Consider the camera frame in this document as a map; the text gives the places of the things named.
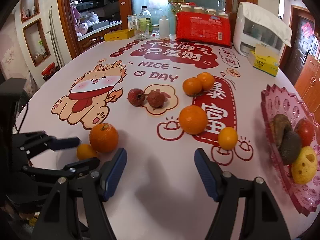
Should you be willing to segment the clear plastic bottle green label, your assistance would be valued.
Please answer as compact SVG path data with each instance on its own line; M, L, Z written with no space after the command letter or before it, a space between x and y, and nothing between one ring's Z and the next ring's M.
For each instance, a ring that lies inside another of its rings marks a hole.
M141 7L141 12L139 14L139 21L140 24L143 27L146 27L146 29L148 30L148 34L151 35L152 34L152 16L151 13L148 11L147 6L144 5Z

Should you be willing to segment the yellow apple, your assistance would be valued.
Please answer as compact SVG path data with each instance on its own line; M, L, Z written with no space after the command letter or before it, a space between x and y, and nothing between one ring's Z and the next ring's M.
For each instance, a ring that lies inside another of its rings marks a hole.
M307 184L312 181L317 171L317 157L310 146L301 149L298 158L291 165L293 181L296 184Z

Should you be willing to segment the wrinkled dark red fruit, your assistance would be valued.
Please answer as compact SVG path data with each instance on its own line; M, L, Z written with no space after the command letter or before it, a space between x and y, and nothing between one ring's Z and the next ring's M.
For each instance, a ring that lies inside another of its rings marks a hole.
M161 108L165 102L165 96L158 90L151 90L148 93L147 101L153 108Z

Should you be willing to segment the pink plastic fruit tray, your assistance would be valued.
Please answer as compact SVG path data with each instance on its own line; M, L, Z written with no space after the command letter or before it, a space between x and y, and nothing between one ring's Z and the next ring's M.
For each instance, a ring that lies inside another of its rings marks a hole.
M292 127L301 119L308 119L313 124L313 140L310 144L316 154L316 161L319 164L319 124L312 113L309 112L306 104L299 100L294 93L286 88L279 88L277 85L267 86L261 92L261 111L265 123L265 131L270 146L270 157L284 191L291 198L293 205L299 213L308 216L317 210L319 205L319 167L314 178L304 185L296 184L291 177L291 169L285 166L281 160L280 153L274 142L271 122L277 114L285 115Z

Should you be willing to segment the yellow tissue box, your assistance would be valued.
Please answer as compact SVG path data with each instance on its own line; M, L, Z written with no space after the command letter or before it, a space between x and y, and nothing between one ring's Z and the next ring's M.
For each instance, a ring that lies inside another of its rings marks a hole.
M278 74L279 55L268 47L256 44L255 49L249 52L247 59L255 69L273 77Z

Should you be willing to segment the printed cartoon tablecloth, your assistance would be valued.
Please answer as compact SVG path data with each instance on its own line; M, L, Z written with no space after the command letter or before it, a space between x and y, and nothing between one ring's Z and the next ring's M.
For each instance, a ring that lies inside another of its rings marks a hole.
M314 222L318 213L305 216L294 207L272 164L270 147L261 111L261 92L277 85L294 93L295 88L279 72L272 77L253 68L243 56L233 68L222 60L223 49L209 46L216 67L209 72L216 79L214 89L198 97L209 113L209 127L202 137L183 132L178 125L180 111L193 103L183 89L183 81L202 72L195 63L178 63L182 55L174 41L153 41L154 54L148 60L133 52L148 49L145 41L120 40L101 43L75 58L49 79L31 98L29 109L17 119L22 132L45 131L57 138L79 137L86 144L89 131L81 122L59 114L57 100L68 95L75 81L97 65L120 61L126 76L115 89L122 96L109 102L93 123L112 124L119 132L119 146L127 150L127 165L113 197L104 207L117 239L204 239L217 204L208 196L194 163L194 153L202 148L222 169L241 179L265 179L284 216L291 238L298 237ZM129 103L128 92L140 88L145 100L139 107ZM161 108L153 108L148 93L158 90L165 96ZM237 131L238 142L223 150L218 135L225 127Z

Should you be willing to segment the white cloth on appliance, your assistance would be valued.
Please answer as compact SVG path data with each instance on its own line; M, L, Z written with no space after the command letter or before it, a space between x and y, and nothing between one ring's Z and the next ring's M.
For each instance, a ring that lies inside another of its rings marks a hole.
M250 2L240 2L243 16L275 33L287 46L291 47L292 30L270 11Z

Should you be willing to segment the small orange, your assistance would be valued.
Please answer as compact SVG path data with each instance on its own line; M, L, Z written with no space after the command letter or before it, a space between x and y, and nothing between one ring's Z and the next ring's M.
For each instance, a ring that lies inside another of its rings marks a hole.
M76 157L79 161L98 157L96 150L90 144L81 144L76 149Z

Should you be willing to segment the glass jar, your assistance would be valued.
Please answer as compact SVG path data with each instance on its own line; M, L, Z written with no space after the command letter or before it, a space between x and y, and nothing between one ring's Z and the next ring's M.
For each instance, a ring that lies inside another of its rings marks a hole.
M133 29L136 41L143 41L149 38L149 24L145 20L135 19L133 21Z

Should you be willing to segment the brown curved fruit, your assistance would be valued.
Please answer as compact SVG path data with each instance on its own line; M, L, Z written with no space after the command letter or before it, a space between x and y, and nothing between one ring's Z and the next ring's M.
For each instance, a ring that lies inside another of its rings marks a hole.
M283 136L292 131L291 122L284 114L276 114L270 122L270 128L277 148L281 145Z

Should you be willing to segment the flat yellow box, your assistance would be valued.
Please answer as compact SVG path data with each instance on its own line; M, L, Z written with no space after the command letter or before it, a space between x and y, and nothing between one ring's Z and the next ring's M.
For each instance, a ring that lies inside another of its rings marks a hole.
M134 37L134 35L133 29L110 31L104 35L104 41L127 40Z

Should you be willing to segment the white plastic bottle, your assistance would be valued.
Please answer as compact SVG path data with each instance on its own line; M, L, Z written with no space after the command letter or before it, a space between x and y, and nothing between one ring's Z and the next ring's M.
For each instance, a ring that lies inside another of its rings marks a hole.
M169 38L170 37L170 27L169 20L165 15L159 19L159 36L161 38Z

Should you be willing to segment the red apple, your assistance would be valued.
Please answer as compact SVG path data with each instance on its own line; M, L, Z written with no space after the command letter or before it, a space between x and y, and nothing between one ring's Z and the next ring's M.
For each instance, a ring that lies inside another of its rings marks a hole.
M313 140L313 124L308 119L300 119L294 131L299 135L302 147L310 146Z

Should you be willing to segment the orange of pair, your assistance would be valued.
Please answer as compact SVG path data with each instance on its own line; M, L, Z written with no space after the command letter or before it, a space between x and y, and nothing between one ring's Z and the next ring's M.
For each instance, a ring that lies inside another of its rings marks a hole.
M202 91L202 84L198 78L191 77L183 82L182 88L188 96L197 96Z
M215 78L212 76L212 74L208 72L202 72L197 75L196 78L200 81L203 91L209 91L213 88Z

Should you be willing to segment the dark brown avocado-like fruit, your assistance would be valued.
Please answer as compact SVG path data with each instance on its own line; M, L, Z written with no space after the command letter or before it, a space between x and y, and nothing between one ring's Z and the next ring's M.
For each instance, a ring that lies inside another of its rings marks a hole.
M284 165L290 165L296 161L302 149L300 136L294 132L287 132L282 139L279 153Z

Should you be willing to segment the large orange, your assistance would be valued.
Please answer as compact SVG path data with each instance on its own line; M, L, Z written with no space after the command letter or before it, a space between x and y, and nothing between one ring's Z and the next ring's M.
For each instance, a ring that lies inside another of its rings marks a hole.
M191 135L203 132L208 124L206 112L201 107L195 105L182 109L178 120L181 129Z
M94 126L89 133L90 145L99 153L110 153L119 141L118 131L108 123Z

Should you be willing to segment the small yellow-orange citrus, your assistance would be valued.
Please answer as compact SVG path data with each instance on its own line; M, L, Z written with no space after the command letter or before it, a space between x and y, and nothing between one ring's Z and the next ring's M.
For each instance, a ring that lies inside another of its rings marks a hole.
M238 142L237 131L232 127L225 127L218 135L218 143L223 150L232 150Z

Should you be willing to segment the red snack package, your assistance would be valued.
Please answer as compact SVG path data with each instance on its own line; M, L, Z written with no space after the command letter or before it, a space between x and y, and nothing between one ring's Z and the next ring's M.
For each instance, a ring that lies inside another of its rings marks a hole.
M231 47L231 25L228 18L197 12L178 12L176 39Z

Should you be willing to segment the white countertop appliance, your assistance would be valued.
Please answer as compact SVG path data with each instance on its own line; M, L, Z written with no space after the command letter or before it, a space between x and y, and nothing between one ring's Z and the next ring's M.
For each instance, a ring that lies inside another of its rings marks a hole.
M243 16L242 8L238 9L233 35L233 45L239 54L248 56L256 44L263 45L279 54L286 44L272 31L260 26Z

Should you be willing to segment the jar pack behind red package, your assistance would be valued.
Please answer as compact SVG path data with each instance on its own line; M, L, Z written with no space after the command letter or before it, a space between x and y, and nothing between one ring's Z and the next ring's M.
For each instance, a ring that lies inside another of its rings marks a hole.
M176 12L196 12L201 14L207 14L222 18L229 18L230 15L226 11L217 10L213 8L205 8L202 6L192 5L192 4L179 4L176 6Z

